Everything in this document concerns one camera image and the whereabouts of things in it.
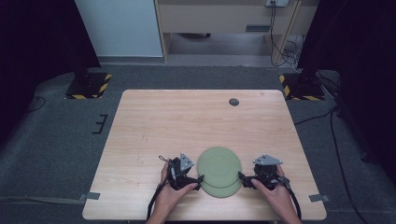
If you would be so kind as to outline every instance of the human hand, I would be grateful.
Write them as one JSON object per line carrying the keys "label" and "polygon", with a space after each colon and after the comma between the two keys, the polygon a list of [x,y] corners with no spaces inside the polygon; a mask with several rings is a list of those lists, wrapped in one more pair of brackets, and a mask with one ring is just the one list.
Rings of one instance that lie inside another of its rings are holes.
{"label": "human hand", "polygon": [[[276,169],[279,176],[285,176],[279,164]],[[264,195],[265,200],[285,224],[302,223],[294,210],[288,190],[282,184],[277,183],[275,189],[269,190],[257,179],[251,179],[251,183]]]}
{"label": "human hand", "polygon": [[[161,172],[161,183],[165,180],[168,173],[169,163],[166,162],[163,166],[163,170]],[[165,184],[160,194],[157,196],[154,204],[154,211],[152,212],[151,217],[146,222],[149,223],[164,223],[166,219],[172,214],[175,210],[178,202],[190,191],[195,189],[198,184],[189,184],[185,186],[183,189],[175,190],[169,184]]]}

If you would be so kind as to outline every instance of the light green plate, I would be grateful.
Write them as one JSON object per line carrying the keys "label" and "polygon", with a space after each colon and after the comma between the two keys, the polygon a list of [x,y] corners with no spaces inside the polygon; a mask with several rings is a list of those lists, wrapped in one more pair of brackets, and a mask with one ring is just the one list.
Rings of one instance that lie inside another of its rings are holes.
{"label": "light green plate", "polygon": [[241,187],[238,172],[242,170],[236,155],[225,147],[206,150],[197,162],[199,175],[205,175],[202,188],[214,197],[228,197]]}
{"label": "light green plate", "polygon": [[202,189],[209,195],[216,198],[227,198],[235,194],[242,186],[242,182],[237,180],[234,184],[227,188],[215,188],[207,185],[205,182],[202,183]]}

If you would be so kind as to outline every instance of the wooden table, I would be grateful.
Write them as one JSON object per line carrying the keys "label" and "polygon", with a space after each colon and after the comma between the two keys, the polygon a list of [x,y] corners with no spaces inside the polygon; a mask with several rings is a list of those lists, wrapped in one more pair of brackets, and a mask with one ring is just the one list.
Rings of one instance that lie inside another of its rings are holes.
{"label": "wooden table", "polygon": [[[236,98],[239,105],[229,104]],[[130,90],[121,97],[106,146],[92,182],[86,219],[144,220],[160,182],[163,161],[184,152],[194,162],[210,147],[227,147],[254,175],[252,161],[268,154],[282,168],[300,203],[303,219],[326,217],[290,112],[281,91]],[[188,174],[197,177],[196,166]],[[254,189],[241,188],[218,199],[202,189],[188,194],[169,220],[277,220]]]}

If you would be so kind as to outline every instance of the hazard stripe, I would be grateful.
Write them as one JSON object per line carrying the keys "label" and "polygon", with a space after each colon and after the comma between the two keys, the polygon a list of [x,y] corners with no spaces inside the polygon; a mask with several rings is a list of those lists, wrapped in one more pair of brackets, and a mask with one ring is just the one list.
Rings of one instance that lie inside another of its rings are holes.
{"label": "hazard stripe", "polygon": [[302,96],[302,97],[293,96],[293,97],[290,97],[290,88],[289,88],[287,80],[285,79],[285,76],[283,76],[283,75],[279,76],[279,80],[282,84],[286,98],[290,98],[291,100],[310,100],[310,101],[324,100],[324,97],[315,97],[315,96]]}
{"label": "hazard stripe", "polygon": [[285,89],[285,94],[286,94],[286,96],[289,96],[289,94],[290,94],[289,87],[286,86],[286,87],[284,87],[284,89]]}
{"label": "hazard stripe", "polygon": [[102,87],[101,87],[100,90],[99,90],[99,95],[100,95],[100,96],[102,96],[103,93],[104,93],[104,91],[106,90],[107,84],[108,84],[108,82],[110,81],[110,78],[111,78],[111,75],[110,75],[110,74],[107,74],[107,76],[106,76],[106,78],[105,78],[105,80],[104,80],[104,83],[103,83]]}
{"label": "hazard stripe", "polygon": [[72,95],[72,97],[74,99],[78,99],[78,100],[82,100],[82,99],[87,99],[87,97],[83,96],[83,95]]}

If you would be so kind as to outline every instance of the black curtain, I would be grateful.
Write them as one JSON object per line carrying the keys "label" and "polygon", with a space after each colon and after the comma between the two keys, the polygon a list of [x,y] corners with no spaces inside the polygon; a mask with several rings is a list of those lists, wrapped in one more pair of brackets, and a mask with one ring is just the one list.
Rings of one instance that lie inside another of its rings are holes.
{"label": "black curtain", "polygon": [[40,82],[100,67],[73,0],[0,0],[0,144]]}
{"label": "black curtain", "polygon": [[322,0],[298,66],[314,64],[313,71],[340,74],[336,102],[344,119],[362,149],[396,185],[396,162],[390,156],[396,152],[395,52],[394,1]]}

